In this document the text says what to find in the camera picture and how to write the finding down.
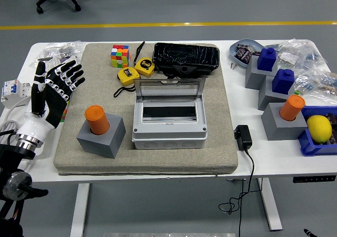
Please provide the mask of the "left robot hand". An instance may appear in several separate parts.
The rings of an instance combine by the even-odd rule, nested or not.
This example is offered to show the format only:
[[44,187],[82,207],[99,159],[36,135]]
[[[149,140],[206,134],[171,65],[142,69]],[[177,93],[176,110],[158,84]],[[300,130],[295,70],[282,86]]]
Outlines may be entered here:
[[73,92],[85,81],[83,74],[75,60],[49,71],[44,62],[38,63],[25,120],[16,133],[17,145],[41,147],[48,133],[58,127]]

